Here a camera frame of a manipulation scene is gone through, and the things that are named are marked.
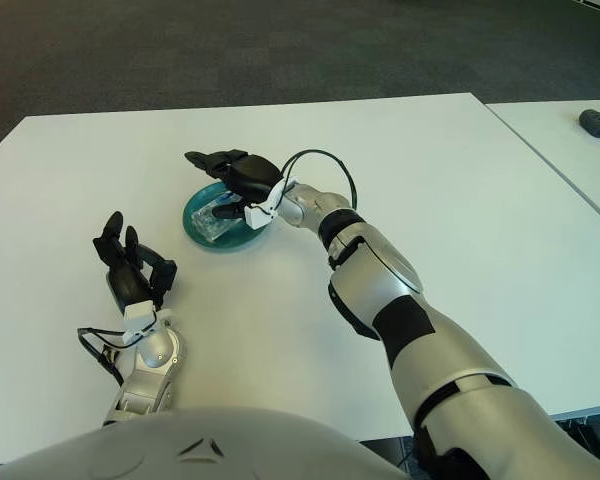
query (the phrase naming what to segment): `black joint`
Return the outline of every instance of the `black joint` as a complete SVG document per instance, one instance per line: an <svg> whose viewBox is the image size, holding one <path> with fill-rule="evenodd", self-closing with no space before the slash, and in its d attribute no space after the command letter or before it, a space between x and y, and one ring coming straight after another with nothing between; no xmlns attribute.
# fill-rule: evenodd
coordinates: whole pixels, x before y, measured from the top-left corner
<svg viewBox="0 0 600 480"><path fill-rule="evenodd" d="M351 310L344 304L338 292L335 291L333 285L329 284L329 298L333 302L340 315L353 327L358 335L363 337L372 338L374 340L380 340L376 333L362 323L358 317L356 317Z"/></svg>
<svg viewBox="0 0 600 480"><path fill-rule="evenodd" d="M318 237L322 240L324 248L328 249L334 238L349 225L361 223L364 220L355 210L343 209L331 212L325 217L318 228Z"/></svg>
<svg viewBox="0 0 600 480"><path fill-rule="evenodd" d="M426 428L416 430L414 444L420 468L433 480L489 480L482 467L461 448L438 455Z"/></svg>
<svg viewBox="0 0 600 480"><path fill-rule="evenodd" d="M502 377L497 375L486 375L487 380L491 383L491 385L503 385L505 387L510 387L511 384Z"/></svg>
<svg viewBox="0 0 600 480"><path fill-rule="evenodd" d="M373 327L384 342L391 367L403 348L436 332L427 312L411 295L398 297L380 310L373 320Z"/></svg>
<svg viewBox="0 0 600 480"><path fill-rule="evenodd" d="M436 408L447 398L453 397L456 393L460 393L460 389L458 388L458 385L456 385L456 382L451 382L447 383L446 385L443 385L438 390L429 395L427 399L424 402L422 402L422 405L420 405L420 408L418 408L418 411L416 412L416 416L413 422L415 428L418 429L422 426L422 422L425 418L427 418L427 415L431 413L431 410Z"/></svg>
<svg viewBox="0 0 600 480"><path fill-rule="evenodd" d="M337 266L342 265L344 262L346 262L347 258L353 255L353 253L358 249L358 245L360 245L361 243L364 243L364 238L356 237L353 240L351 240L351 242L349 242L349 245L344 247L344 250L340 252L340 255L338 255L337 259L329 257L329 266L331 267L331 269L335 270Z"/></svg>

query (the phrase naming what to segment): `transparent plastic container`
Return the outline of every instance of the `transparent plastic container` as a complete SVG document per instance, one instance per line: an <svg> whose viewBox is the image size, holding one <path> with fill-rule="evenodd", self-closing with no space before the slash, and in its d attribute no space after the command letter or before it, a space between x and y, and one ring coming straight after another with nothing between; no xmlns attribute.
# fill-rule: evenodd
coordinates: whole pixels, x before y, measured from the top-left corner
<svg viewBox="0 0 600 480"><path fill-rule="evenodd" d="M240 195L235 193L225 192L219 197L211 200L200 210L197 210L191 214L191 221L195 226L196 230L209 242L215 242L222 235L227 233L229 230L244 223L241 218L217 218L213 215L214 207L219 205L226 205L228 203L239 202L242 199Z"/></svg>

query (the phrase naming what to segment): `silver arm segment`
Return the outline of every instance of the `silver arm segment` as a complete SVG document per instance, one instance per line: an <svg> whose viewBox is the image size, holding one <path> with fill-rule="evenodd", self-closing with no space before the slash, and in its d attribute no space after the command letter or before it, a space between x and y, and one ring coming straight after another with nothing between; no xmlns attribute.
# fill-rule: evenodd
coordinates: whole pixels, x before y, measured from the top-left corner
<svg viewBox="0 0 600 480"><path fill-rule="evenodd" d="M280 215L329 253L330 297L356 331L381 339L416 455L434 478L600 478L564 433L460 326L425 300L409 262L344 197L296 185Z"/></svg>

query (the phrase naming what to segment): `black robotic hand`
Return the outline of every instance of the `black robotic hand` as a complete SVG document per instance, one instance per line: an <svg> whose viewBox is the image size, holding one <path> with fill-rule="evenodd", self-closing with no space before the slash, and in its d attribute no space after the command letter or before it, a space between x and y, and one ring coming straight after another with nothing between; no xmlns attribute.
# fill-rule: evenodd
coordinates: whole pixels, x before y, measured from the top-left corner
<svg viewBox="0 0 600 480"><path fill-rule="evenodd" d="M102 235L93 239L98 256L107 264L107 283L120 311L127 305L151 300L159 309L164 294L171 290L176 276L176 264L138 243L138 234L131 226L125 234L125 247L120 244L122 213L114 212L104 226ZM152 267L149 280L142 274L143 262Z"/></svg>
<svg viewBox="0 0 600 480"><path fill-rule="evenodd" d="M240 202L215 207L213 215L218 218L243 218L246 205L264 202L271 189L282 180L282 172L273 163L242 150L210 154L187 152L184 156L242 197Z"/></svg>

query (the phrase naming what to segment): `robotic hand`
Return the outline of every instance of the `robotic hand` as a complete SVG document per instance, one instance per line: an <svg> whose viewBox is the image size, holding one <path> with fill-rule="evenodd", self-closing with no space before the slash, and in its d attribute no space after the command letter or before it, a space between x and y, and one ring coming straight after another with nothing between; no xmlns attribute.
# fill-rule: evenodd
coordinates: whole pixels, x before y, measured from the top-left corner
<svg viewBox="0 0 600 480"><path fill-rule="evenodd" d="M245 152L235 160L234 152L186 157L236 193L252 184L260 186L259 198L275 192L282 173ZM218 170L220 158L238 162L240 174L230 161ZM328 252L328 291L337 310L356 332L383 342L415 432L417 459L433 478L600 478L600 461L556 426L469 334L427 303L413 267L344 197L296 181L280 190L276 213L312 230ZM246 207L245 219L249 223Z"/></svg>
<svg viewBox="0 0 600 480"><path fill-rule="evenodd" d="M109 267L107 283L124 315L125 331L78 330L80 342L92 355L94 347L84 335L96 335L105 343L105 351L96 358L121 385L105 425L165 410L171 398L176 367L184 354L180 336L170 327L171 311L161 309L164 295L173 285L176 264L140 244L138 234L131 226L127 227L125 247L122 247L119 241L122 224L122 214L115 212L102 235L93 239L93 244L100 259ZM149 280L142 274L144 263L152 267ZM121 336L123 345L112 344L101 336L103 334ZM110 355L105 352L134 345L137 347L133 370L123 383Z"/></svg>

